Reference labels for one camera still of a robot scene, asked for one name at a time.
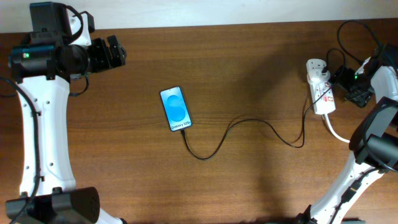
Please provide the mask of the blue Samsung Galaxy smartphone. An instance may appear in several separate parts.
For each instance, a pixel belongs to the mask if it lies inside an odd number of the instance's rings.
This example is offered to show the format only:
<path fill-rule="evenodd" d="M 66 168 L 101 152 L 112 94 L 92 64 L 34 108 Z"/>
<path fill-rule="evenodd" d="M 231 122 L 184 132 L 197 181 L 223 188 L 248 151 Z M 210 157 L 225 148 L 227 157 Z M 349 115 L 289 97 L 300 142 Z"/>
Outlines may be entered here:
<path fill-rule="evenodd" d="M 162 90 L 160 97 L 172 132 L 192 126 L 192 119 L 179 86 Z"/>

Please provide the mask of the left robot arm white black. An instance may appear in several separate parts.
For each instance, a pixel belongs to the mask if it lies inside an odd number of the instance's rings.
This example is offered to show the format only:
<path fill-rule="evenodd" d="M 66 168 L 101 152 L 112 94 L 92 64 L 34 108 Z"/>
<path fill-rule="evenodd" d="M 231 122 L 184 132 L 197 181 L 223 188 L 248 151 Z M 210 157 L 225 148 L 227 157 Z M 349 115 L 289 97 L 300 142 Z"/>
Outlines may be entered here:
<path fill-rule="evenodd" d="M 93 16 L 59 2 L 29 6 L 32 32 L 9 56 L 8 84 L 22 110 L 24 171 L 19 197 L 5 204 L 12 223 L 122 223 L 94 187 L 78 189 L 68 153 L 70 83 L 126 63 L 117 37 L 91 39 Z"/>

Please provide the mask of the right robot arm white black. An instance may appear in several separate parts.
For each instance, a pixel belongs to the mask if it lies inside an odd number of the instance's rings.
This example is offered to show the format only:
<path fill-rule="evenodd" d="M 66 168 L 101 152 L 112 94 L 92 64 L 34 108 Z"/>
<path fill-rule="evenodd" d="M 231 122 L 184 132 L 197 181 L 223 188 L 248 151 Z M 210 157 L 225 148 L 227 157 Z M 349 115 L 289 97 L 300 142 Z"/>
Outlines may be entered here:
<path fill-rule="evenodd" d="M 364 191 L 385 173 L 397 172 L 397 47 L 378 48 L 357 71 L 373 89 L 376 105 L 349 141 L 348 161 L 328 192 L 309 205 L 294 223 L 344 223 L 345 215 Z"/>

